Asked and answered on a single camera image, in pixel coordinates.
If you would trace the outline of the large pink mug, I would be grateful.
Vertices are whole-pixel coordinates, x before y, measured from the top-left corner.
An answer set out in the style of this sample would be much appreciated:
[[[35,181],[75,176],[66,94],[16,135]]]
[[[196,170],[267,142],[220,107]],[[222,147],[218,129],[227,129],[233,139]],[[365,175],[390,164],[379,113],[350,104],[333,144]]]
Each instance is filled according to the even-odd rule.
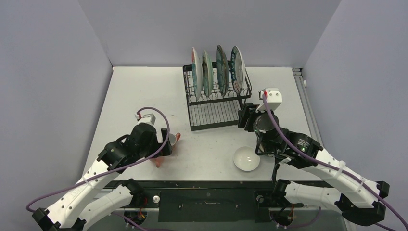
[[[164,161],[164,157],[163,156],[159,156],[159,157],[156,157],[156,158],[150,158],[149,159],[152,163],[154,163],[154,165],[157,167],[157,168],[160,168],[160,166],[162,165],[162,163],[163,163],[163,161]]]

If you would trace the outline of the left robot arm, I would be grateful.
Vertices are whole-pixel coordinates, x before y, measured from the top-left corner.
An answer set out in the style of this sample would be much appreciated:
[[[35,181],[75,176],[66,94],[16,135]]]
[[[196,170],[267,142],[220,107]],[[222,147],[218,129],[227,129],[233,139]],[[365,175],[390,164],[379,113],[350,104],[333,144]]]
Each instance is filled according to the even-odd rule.
[[[62,190],[64,195],[47,208],[32,211],[34,221],[43,231],[86,231],[118,208],[140,206],[143,189],[134,179],[96,201],[94,197],[131,165],[171,155],[169,130],[160,132],[162,141],[158,141],[152,122],[138,122],[130,134],[107,143],[75,186]]]

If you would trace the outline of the green rimmed white plate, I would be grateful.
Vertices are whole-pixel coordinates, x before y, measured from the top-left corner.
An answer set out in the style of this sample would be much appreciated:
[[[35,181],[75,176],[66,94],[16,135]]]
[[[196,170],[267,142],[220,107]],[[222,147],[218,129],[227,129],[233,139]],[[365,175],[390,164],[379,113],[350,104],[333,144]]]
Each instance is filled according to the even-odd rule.
[[[234,46],[231,51],[231,81],[233,88],[237,95],[239,95],[242,91],[242,84],[245,80],[245,63],[240,52],[240,49],[237,46]]]

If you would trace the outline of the blue glazed plate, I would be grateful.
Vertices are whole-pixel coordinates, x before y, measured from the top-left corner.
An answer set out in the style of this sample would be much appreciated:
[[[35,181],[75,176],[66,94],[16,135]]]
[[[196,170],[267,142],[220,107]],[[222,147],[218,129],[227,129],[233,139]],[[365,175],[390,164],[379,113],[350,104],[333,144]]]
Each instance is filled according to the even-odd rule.
[[[221,45],[216,50],[217,82],[222,97],[225,97],[229,84],[229,66],[226,54]]]

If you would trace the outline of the red and blue plate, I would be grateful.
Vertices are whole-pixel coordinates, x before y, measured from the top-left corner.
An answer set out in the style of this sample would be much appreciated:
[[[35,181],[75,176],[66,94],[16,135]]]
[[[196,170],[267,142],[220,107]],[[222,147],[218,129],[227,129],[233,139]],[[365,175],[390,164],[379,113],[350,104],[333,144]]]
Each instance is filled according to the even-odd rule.
[[[196,98],[201,96],[203,90],[203,68],[201,56],[198,54],[197,50],[192,47],[191,51],[191,62],[192,62],[192,77],[193,77],[193,87]]]

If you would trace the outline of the black wire dish rack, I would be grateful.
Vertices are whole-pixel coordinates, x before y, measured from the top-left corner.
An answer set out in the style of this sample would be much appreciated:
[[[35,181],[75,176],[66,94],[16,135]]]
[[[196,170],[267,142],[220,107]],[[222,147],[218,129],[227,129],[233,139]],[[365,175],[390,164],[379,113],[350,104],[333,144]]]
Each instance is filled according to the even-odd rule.
[[[223,96],[217,82],[216,63],[212,62],[212,66],[214,85],[208,97],[204,91],[198,97],[195,95],[192,65],[182,67],[191,131],[236,126],[239,120],[238,111],[252,96],[252,84],[248,73],[245,74],[241,93],[236,93],[232,81],[230,81],[227,93]]]

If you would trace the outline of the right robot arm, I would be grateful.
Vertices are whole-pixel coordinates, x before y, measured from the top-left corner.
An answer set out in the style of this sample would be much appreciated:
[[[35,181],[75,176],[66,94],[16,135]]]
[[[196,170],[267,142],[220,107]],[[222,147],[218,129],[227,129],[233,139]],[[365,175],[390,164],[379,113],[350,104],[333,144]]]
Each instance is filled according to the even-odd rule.
[[[389,193],[389,184],[385,181],[371,181],[358,175],[344,161],[330,155],[319,142],[280,127],[273,112],[258,112],[253,103],[246,103],[238,111],[238,127],[255,133],[256,155],[268,155],[275,160],[271,193],[275,204],[323,207],[360,226],[384,220],[386,206],[381,200]],[[311,173],[329,186],[308,186],[277,179],[278,168],[285,164]]]

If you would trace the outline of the small pink mug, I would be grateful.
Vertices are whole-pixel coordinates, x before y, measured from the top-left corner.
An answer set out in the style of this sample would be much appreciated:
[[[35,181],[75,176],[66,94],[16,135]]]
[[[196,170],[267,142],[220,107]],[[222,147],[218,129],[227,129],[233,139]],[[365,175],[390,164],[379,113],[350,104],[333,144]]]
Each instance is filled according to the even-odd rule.
[[[176,144],[177,144],[177,142],[180,140],[180,137],[181,137],[181,134],[180,133],[176,133],[176,134],[169,134],[169,137],[168,137],[168,141],[169,141],[169,144],[172,146],[172,147],[175,147],[176,146]]]

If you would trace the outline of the light teal flower plate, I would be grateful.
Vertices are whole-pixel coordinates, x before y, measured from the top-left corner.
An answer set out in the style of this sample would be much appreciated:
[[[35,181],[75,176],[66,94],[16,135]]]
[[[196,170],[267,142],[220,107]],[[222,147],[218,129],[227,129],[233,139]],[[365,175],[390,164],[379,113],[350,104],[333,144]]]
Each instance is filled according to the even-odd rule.
[[[204,94],[207,98],[209,98],[213,90],[214,73],[211,58],[206,50],[203,50],[202,63],[203,63]]]

